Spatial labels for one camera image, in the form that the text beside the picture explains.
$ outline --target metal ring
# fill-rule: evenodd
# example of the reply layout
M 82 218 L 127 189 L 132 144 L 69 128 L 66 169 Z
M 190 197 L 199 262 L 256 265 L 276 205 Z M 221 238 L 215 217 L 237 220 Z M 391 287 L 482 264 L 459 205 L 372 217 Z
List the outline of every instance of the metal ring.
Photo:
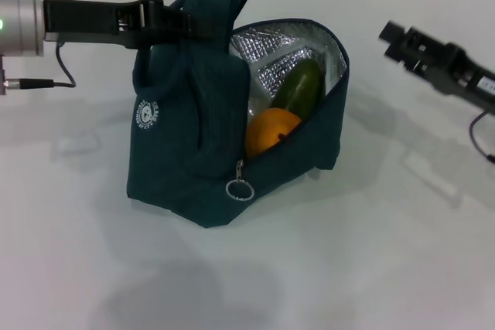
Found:
M 242 183 L 243 185 L 246 185 L 251 190 L 251 194 L 248 197 L 237 197 L 235 195 L 232 195 L 230 193 L 230 185 L 232 185 L 234 183 Z M 237 201 L 249 201 L 254 197 L 253 186 L 250 185 L 248 181 L 244 181 L 243 179 L 232 179 L 231 181 L 229 181 L 225 185 L 225 192 L 229 195 L 229 197 L 231 197 L 232 199 L 237 200 Z

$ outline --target orange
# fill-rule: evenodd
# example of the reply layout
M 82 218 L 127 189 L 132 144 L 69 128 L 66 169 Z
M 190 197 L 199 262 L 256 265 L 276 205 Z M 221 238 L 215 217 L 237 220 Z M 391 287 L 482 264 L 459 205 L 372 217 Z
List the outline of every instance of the orange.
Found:
M 282 108 L 268 108 L 261 112 L 247 126 L 247 156 L 252 158 L 275 146 L 300 122 L 299 117 Z

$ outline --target green mango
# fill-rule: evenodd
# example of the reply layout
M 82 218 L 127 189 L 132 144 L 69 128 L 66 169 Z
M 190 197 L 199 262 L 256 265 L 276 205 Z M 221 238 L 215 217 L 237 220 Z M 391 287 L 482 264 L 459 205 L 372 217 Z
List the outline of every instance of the green mango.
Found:
M 324 91 L 324 79 L 318 62 L 302 60 L 284 79 L 271 107 L 283 108 L 305 120 L 322 101 Z

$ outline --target black cable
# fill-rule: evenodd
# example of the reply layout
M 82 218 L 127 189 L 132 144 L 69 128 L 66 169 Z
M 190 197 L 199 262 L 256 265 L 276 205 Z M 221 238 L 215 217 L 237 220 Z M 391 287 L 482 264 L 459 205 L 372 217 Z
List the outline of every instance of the black cable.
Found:
M 75 88 L 76 87 L 76 81 L 74 80 L 74 78 L 70 74 L 69 70 L 63 64 L 62 57 L 60 57 L 60 48 L 62 48 L 64 44 L 65 44 L 64 42 L 57 42 L 56 43 L 55 57 L 56 57 L 57 62 L 60 65 L 60 68 L 69 78 L 70 83 L 57 83 L 57 82 L 55 82 L 55 83 L 53 83 L 53 86 L 54 87 Z
M 469 137 L 471 138 L 471 142 L 473 143 L 474 148 L 489 162 L 492 164 L 495 164 L 495 155 L 492 154 L 487 154 L 481 147 L 478 145 L 477 140 L 474 138 L 474 126 L 483 119 L 485 116 L 488 115 L 488 111 L 484 111 L 481 114 L 479 114 L 469 125 Z

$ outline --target white logo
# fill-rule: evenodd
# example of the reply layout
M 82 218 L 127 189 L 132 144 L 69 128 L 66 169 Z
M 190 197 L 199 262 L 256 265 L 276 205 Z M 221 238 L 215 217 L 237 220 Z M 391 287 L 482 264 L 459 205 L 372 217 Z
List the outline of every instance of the white logo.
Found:
M 158 104 L 143 100 L 136 110 L 136 123 L 141 129 L 149 129 L 158 120 Z
M 487 77 L 482 77 L 478 83 L 478 87 L 483 89 L 485 92 L 495 95 L 495 80 L 488 79 Z

